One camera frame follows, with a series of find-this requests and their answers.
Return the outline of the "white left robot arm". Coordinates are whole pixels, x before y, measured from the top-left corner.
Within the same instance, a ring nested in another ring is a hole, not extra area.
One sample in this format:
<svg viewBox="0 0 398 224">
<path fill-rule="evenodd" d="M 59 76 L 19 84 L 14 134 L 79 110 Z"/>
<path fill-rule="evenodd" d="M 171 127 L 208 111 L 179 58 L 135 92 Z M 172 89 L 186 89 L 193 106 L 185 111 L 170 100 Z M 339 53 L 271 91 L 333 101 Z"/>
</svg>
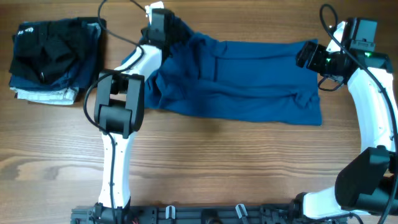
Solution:
<svg viewBox="0 0 398 224">
<path fill-rule="evenodd" d="M 156 9 L 132 55 L 114 70 L 103 70 L 92 86 L 97 89 L 94 117 L 104 144 L 103 183 L 94 219 L 98 223 L 129 223 L 129 157 L 144 119 L 144 78 L 160 68 L 175 42 L 188 30 L 167 9 Z"/>
</svg>

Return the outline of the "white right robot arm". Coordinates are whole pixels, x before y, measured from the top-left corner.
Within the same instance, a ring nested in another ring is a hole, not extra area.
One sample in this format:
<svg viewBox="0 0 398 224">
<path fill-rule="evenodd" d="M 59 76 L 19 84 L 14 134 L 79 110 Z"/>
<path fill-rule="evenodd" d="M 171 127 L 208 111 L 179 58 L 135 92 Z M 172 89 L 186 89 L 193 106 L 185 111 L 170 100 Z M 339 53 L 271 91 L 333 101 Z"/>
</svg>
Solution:
<svg viewBox="0 0 398 224">
<path fill-rule="evenodd" d="M 297 66 L 348 87 L 361 133 L 360 154 L 334 186 L 303 196 L 302 213 L 308 218 L 387 210 L 396 177 L 397 106 L 391 61 L 374 51 L 376 27 L 374 20 L 349 18 L 333 28 L 328 46 L 308 41 L 296 56 Z"/>
</svg>

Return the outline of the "blue polo shirt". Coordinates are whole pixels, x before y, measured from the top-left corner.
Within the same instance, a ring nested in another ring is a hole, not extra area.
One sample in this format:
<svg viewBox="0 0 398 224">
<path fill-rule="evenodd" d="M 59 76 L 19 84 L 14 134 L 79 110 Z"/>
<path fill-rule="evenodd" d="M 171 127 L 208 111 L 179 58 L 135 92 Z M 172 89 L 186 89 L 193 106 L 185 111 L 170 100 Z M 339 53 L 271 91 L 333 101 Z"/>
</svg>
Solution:
<svg viewBox="0 0 398 224">
<path fill-rule="evenodd" d="M 317 74 L 296 65 L 303 42 L 219 41 L 190 28 L 145 80 L 144 106 L 203 118 L 322 123 Z"/>
</svg>

